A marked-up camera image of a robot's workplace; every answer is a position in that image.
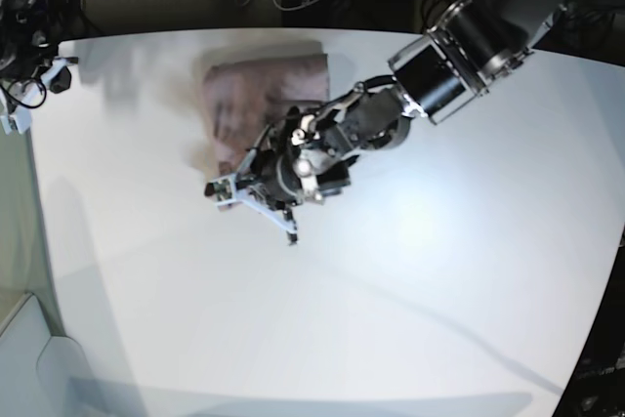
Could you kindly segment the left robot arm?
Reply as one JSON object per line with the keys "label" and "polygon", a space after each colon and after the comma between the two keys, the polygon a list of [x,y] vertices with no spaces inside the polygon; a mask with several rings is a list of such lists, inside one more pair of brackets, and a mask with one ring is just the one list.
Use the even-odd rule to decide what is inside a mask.
{"label": "left robot arm", "polygon": [[521,66],[542,23],[565,0],[455,0],[390,73],[292,115],[266,141],[238,187],[272,210],[336,195],[361,153],[406,139],[410,123],[438,123]]}

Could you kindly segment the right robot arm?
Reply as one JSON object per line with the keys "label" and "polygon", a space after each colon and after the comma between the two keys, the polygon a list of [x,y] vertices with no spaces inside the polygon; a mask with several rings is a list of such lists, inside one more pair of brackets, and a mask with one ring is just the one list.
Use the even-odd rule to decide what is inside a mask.
{"label": "right robot arm", "polygon": [[70,0],[1,0],[1,76],[28,78],[49,67],[71,13]]}

